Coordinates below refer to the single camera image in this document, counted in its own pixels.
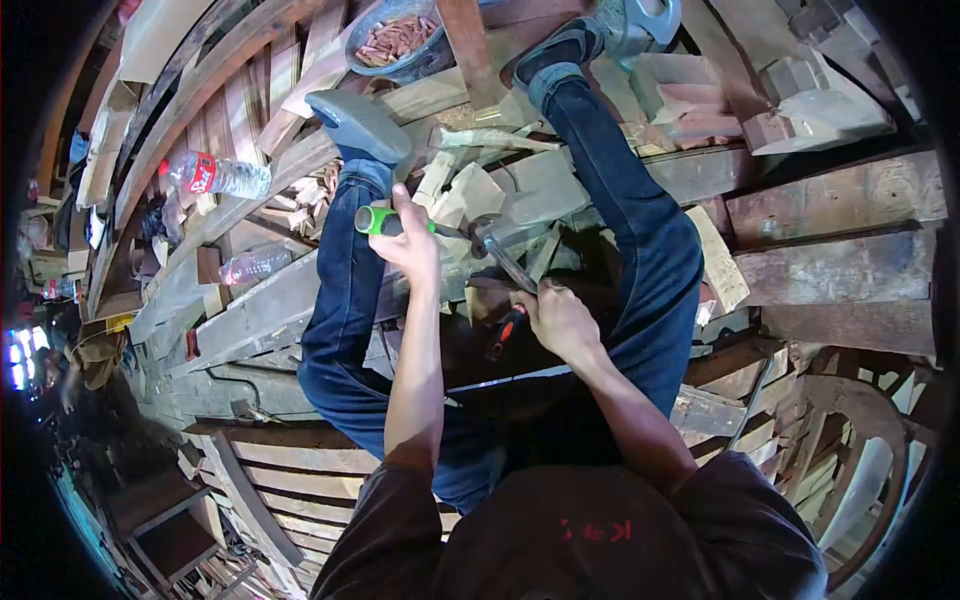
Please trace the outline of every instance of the bucket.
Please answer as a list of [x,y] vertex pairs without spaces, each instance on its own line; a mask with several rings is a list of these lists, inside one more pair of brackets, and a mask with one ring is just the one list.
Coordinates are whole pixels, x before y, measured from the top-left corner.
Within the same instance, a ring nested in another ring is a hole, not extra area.
[[[437,24],[423,45],[402,59],[387,66],[370,67],[356,58],[356,51],[367,42],[367,35],[376,23],[387,19],[403,18],[415,14]],[[387,0],[362,18],[347,38],[347,64],[361,75],[383,77],[401,85],[411,84],[428,75],[440,73],[453,66],[453,50],[446,39],[444,25],[433,2],[418,0]]]

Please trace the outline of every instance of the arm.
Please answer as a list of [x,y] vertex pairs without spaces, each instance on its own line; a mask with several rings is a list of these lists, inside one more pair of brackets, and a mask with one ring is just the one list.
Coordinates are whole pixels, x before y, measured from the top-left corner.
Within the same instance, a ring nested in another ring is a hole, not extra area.
[[626,466],[661,493],[676,492],[697,464],[673,424],[613,365],[587,308],[573,292],[546,280],[538,298],[520,295],[540,343],[589,387]]
[[426,228],[426,211],[403,185],[394,186],[397,237],[372,235],[370,247],[397,265],[410,282],[410,304],[384,427],[384,462],[433,477],[444,431],[444,379],[440,368],[440,251]]

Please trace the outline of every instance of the jeans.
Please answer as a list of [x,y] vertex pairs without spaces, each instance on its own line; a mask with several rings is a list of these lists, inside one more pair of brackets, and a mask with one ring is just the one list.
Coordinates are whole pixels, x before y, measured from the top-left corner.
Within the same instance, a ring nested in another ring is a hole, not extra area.
[[[686,370],[703,278],[700,237],[650,177],[619,127],[581,77],[547,93],[543,114],[569,145],[577,175],[623,261],[619,321],[605,339],[611,360],[669,417]],[[298,377],[306,397],[335,427],[377,458],[391,382],[362,364],[370,341],[384,261],[353,228],[359,206],[386,198],[390,169],[351,160],[324,222],[317,273],[321,288],[300,340]],[[525,431],[526,444],[499,439],[491,425],[445,406],[433,491],[461,513],[517,468],[535,463],[619,462],[610,428],[586,385]],[[529,451],[529,444],[537,446]]]

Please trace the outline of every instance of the stacked lumber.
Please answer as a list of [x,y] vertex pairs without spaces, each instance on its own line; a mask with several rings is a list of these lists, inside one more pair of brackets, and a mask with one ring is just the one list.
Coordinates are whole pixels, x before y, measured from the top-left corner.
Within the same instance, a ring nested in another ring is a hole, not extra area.
[[[213,488],[216,509],[267,562],[277,598],[304,598],[344,532],[365,475],[379,461],[330,426],[252,428],[195,423],[184,474]],[[460,516],[438,504],[445,532]]]

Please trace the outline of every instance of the plastic bottle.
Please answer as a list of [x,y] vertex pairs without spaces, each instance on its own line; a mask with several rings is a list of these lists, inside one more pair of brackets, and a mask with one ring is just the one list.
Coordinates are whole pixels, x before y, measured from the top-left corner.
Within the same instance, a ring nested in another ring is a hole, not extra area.
[[206,152],[185,150],[160,162],[157,172],[168,177],[183,192],[215,194],[223,192],[239,198],[259,200],[270,190],[270,169],[239,160],[229,160]]
[[267,244],[228,260],[220,268],[220,281],[224,285],[237,285],[266,279],[289,265],[290,258],[290,251],[283,242]]
[[72,298],[77,301],[77,288],[72,279],[48,279],[43,285],[43,297],[46,300],[56,300],[57,298]]

